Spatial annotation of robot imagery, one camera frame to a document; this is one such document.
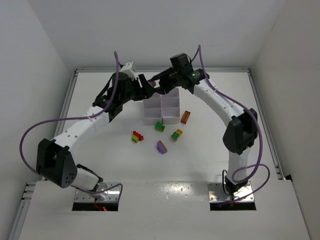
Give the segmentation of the green and yellow lego stack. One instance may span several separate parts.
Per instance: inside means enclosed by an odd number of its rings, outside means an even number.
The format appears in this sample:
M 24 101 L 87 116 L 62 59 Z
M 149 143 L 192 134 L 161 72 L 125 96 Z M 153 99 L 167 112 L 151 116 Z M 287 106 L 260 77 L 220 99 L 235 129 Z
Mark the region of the green and yellow lego stack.
M 155 124 L 155 126 L 154 126 L 154 129 L 155 129 L 156 131 L 158 131 L 158 132 L 161 132 L 161 133 L 164 132 L 165 128 L 166 128 L 166 127 L 165 127 L 161 122 L 157 122 L 157 123 Z

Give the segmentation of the red and yellow lego stack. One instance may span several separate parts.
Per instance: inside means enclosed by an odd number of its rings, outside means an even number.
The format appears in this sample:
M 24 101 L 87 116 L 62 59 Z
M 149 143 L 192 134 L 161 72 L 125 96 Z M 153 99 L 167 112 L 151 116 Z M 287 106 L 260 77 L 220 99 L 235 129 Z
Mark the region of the red and yellow lego stack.
M 133 131 L 131 139 L 133 142 L 138 143 L 144 140 L 144 136 L 137 131 Z

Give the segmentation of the green orange lego stack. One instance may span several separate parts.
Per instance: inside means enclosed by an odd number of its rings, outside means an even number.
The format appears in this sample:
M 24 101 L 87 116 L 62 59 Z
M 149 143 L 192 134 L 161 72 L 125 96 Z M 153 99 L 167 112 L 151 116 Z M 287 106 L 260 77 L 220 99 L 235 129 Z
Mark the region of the green orange lego stack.
M 171 135 L 171 138 L 174 140 L 174 141 L 177 141 L 183 134 L 183 131 L 180 130 L 180 129 L 177 129 L 176 131 L 173 132 L 173 134 Z

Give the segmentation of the purple lego brick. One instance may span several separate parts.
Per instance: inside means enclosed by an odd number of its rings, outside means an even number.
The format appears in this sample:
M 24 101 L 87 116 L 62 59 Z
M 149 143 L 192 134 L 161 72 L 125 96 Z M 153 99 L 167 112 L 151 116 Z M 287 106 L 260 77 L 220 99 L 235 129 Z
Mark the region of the purple lego brick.
M 155 86 L 156 85 L 156 82 L 153 80 L 153 81 L 148 81 L 148 83 L 151 85 L 151 86 Z

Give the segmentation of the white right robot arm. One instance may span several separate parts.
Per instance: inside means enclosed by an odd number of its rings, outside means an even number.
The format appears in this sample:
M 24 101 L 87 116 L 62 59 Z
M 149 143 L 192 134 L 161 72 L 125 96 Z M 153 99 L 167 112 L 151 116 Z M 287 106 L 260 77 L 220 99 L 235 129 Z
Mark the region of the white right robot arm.
M 245 111 L 234 100 L 222 96 L 203 68 L 193 69 L 187 54 L 175 55 L 170 61 L 172 66 L 153 76 L 150 81 L 158 81 L 159 87 L 155 91 L 162 95 L 169 93 L 175 87 L 188 90 L 220 117 L 226 126 L 222 141 L 229 153 L 225 190 L 233 196 L 249 181 L 248 158 L 258 136 L 255 124 L 257 113 L 252 108 Z

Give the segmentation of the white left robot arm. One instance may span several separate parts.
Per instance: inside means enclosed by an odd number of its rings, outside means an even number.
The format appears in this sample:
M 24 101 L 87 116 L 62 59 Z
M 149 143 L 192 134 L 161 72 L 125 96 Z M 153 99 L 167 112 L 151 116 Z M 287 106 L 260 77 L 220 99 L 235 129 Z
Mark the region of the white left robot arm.
M 94 192 L 102 178 L 76 164 L 74 157 L 80 146 L 109 124 L 125 103 L 149 99 L 156 92 L 143 74 L 114 73 L 83 116 L 74 117 L 75 123 L 53 139 L 40 141 L 36 172 L 63 189 L 72 186 L 84 192 Z

